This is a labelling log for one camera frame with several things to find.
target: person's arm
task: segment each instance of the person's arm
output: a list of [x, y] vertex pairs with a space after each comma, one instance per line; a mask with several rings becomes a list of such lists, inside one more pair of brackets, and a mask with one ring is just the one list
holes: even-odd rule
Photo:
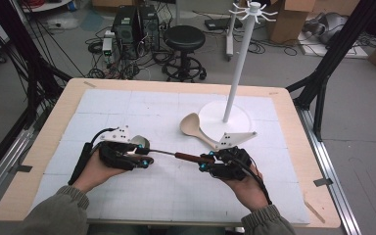
[[[262, 177], [252, 165], [254, 174]], [[269, 205], [258, 183], [246, 176], [243, 180], [223, 180], [236, 194], [237, 199], [250, 214], [242, 218], [242, 224], [246, 235], [289, 235], [295, 234], [292, 225], [280, 215], [276, 206]]]
[[106, 167], [95, 151], [84, 171], [72, 186], [63, 186], [56, 195], [37, 205], [21, 223], [14, 235], [86, 234], [89, 205], [87, 192], [125, 170]]

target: floor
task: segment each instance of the floor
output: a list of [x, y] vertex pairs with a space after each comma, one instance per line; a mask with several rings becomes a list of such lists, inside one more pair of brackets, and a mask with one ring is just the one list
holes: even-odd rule
[[[92, 68], [92, 57], [85, 40], [112, 24], [111, 14], [94, 12], [88, 5], [72, 15], [78, 27], [59, 30], [53, 37], [67, 52], [82, 73]], [[42, 14], [40, 19], [57, 15], [63, 10]], [[203, 30], [204, 16], [187, 14], [184, 24]], [[265, 29], [257, 29], [254, 38], [265, 38]], [[66, 73], [82, 77], [69, 59], [47, 40], [57, 67]], [[239, 51], [240, 42], [235, 43]], [[283, 48], [264, 46], [263, 54], [248, 53], [242, 72], [241, 85], [286, 87], [310, 75], [321, 58], [305, 56], [297, 47], [290, 56]], [[367, 53], [372, 48], [364, 48]], [[194, 57], [207, 68], [208, 77], [200, 83], [230, 84], [237, 64], [237, 54], [227, 62], [224, 34], [207, 34], [206, 44]], [[164, 81], [161, 67], [153, 65], [141, 70], [134, 79]], [[23, 87], [10, 62], [0, 64], [0, 142], [24, 111], [26, 99]], [[376, 67], [366, 60], [344, 59], [333, 73], [326, 94], [322, 137], [362, 234], [376, 234]], [[0, 187], [0, 198], [11, 182], [9, 174]], [[15, 222], [0, 222], [0, 234], [8, 234]], [[297, 229], [298, 234], [345, 234], [336, 229]]]

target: green sleeve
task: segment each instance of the green sleeve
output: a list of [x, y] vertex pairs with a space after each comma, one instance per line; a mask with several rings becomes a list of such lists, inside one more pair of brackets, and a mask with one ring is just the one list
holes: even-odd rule
[[292, 225], [282, 217], [276, 206], [269, 205], [242, 218], [245, 235], [295, 234]]
[[85, 235], [88, 205], [85, 194], [63, 186], [56, 195], [38, 204], [13, 234]]

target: chair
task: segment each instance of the chair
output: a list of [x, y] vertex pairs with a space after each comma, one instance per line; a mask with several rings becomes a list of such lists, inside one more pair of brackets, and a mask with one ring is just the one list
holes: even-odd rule
[[197, 28], [190, 25], [177, 25], [170, 27], [164, 33], [164, 43], [180, 55], [169, 60], [163, 65], [162, 72], [167, 74], [167, 80], [179, 79], [181, 82], [191, 80], [199, 76], [201, 80], [206, 79], [206, 69], [201, 63], [188, 57], [189, 53], [201, 48], [206, 42], [206, 36]]

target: wooden spoon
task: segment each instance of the wooden spoon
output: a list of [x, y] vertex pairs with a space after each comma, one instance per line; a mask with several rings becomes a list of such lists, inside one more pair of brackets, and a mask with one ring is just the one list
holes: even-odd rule
[[200, 117], [197, 114], [192, 113], [185, 117], [179, 124], [181, 131], [190, 136], [195, 136], [202, 141], [209, 144], [213, 149], [216, 147], [216, 142], [211, 141], [200, 129]]

